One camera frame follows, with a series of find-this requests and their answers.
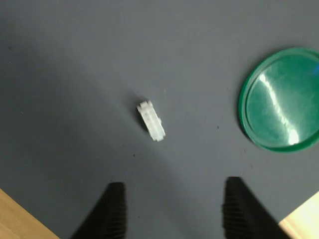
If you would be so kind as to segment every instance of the white connector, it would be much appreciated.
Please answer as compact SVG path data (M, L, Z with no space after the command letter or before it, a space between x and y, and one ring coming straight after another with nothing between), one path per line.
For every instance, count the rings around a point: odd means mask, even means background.
M161 125L161 120L158 118L153 104L150 101L144 101L137 106L146 127L150 133L150 136L155 141L161 141L164 139L165 131Z

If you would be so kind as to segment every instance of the green plastic lid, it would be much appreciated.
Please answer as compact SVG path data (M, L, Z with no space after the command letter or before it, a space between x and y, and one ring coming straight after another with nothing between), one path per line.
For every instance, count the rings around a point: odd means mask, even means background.
M241 125L262 148L293 152L319 139L319 53L280 51L246 80L238 104Z

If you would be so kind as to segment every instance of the round lid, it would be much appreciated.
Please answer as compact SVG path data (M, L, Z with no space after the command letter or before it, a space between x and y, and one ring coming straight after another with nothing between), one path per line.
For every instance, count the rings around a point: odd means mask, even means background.
M246 80L239 119L251 140L277 152L293 152L319 139L319 53L305 48L280 51Z

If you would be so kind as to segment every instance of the wooden surface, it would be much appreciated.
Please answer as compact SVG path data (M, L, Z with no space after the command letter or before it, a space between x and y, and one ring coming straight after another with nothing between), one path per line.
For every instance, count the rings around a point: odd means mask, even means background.
M290 213L279 225L294 239L319 239L319 192Z
M0 239L58 237L0 189Z

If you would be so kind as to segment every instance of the white plastic piece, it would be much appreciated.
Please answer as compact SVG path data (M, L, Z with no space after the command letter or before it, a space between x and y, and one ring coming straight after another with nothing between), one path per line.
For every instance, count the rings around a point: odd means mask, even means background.
M164 139L165 131L161 125L161 120L158 118L153 104L150 101L144 101L137 106L146 127L150 133L150 136L154 141L161 141Z

